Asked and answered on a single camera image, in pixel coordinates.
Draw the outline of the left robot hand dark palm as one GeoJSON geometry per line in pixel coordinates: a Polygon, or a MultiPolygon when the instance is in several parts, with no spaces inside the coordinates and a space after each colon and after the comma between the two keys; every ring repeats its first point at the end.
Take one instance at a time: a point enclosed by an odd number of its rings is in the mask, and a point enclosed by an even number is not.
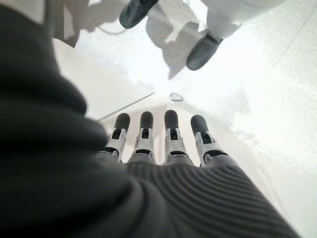
{"type": "Polygon", "coordinates": [[[191,119],[201,166],[183,149],[163,165],[86,118],[52,45],[48,0],[0,3],[0,235],[3,238],[295,238],[239,165],[191,119]]]}

